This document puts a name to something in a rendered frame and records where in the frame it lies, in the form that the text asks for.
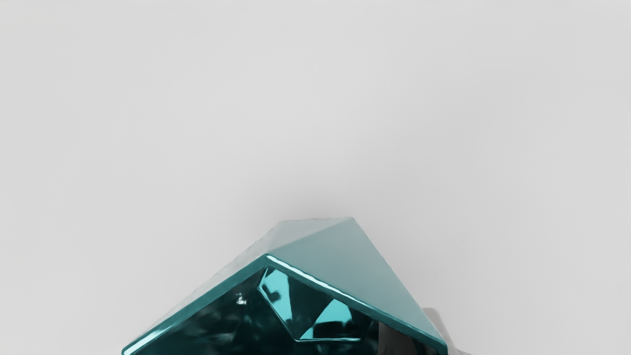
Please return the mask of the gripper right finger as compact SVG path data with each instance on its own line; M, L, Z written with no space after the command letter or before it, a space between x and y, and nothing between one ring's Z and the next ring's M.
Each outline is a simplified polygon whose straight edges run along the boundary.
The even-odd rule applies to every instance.
M471 355L471 353L464 352L456 347L455 342L449 334L448 328L446 328L446 325L440 316L440 313L435 308L423 308L423 311L432 322L433 326L435 326L438 330L442 339L446 342L446 345L448 346L448 355Z

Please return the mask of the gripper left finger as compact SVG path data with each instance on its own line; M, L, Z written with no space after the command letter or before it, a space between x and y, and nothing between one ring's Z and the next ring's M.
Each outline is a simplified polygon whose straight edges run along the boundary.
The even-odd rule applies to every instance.
M434 348L383 322L378 326L378 355L437 355Z

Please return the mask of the teal faceted mug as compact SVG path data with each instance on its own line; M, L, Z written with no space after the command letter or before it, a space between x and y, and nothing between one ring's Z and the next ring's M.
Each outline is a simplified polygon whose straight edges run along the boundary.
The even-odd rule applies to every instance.
M121 355L378 355L378 323L448 346L351 217L282 221Z

